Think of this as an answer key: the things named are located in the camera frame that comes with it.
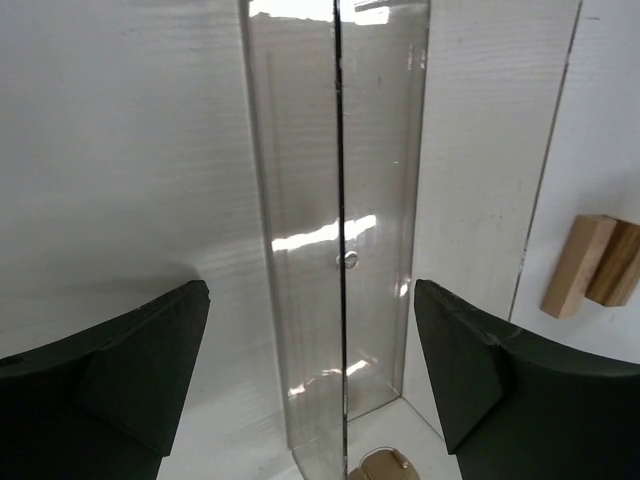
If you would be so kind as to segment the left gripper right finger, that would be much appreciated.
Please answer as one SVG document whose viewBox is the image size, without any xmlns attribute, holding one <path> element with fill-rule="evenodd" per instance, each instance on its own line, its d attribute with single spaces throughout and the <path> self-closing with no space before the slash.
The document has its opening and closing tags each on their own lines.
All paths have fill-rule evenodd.
<svg viewBox="0 0 640 480">
<path fill-rule="evenodd" d="M 465 479 L 635 479 L 639 368 L 497 318 L 431 280 L 414 311 L 447 451 Z"/>
</svg>

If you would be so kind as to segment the clear plastic box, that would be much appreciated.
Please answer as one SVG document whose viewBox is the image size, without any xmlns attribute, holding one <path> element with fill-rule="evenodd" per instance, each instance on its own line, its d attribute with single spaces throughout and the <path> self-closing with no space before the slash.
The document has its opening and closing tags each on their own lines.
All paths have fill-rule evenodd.
<svg viewBox="0 0 640 480">
<path fill-rule="evenodd" d="M 431 5 L 239 10 L 287 443 L 344 479 L 403 387 Z"/>
</svg>

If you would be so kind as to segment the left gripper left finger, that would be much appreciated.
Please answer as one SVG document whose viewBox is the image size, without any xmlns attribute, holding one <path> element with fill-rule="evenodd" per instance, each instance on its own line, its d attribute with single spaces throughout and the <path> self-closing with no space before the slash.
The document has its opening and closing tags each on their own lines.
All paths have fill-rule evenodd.
<svg viewBox="0 0 640 480">
<path fill-rule="evenodd" d="M 1 361 L 4 479 L 154 479 L 171 454 L 210 307 L 193 280 Z"/>
</svg>

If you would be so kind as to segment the striped dark wood block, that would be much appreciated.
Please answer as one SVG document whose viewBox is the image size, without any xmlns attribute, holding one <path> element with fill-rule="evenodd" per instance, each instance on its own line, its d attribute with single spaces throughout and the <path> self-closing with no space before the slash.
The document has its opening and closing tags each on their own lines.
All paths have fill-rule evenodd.
<svg viewBox="0 0 640 480">
<path fill-rule="evenodd" d="M 639 225 L 618 221 L 586 291 L 604 307 L 625 306 L 639 284 Z"/>
</svg>

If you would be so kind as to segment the light wood long block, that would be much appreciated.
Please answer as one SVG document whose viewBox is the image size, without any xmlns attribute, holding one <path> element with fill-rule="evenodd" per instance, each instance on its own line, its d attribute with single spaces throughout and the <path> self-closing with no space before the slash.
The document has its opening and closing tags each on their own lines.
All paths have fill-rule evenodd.
<svg viewBox="0 0 640 480">
<path fill-rule="evenodd" d="M 579 312 L 616 225 L 603 215 L 574 219 L 540 306 L 544 313 L 566 319 Z"/>
</svg>

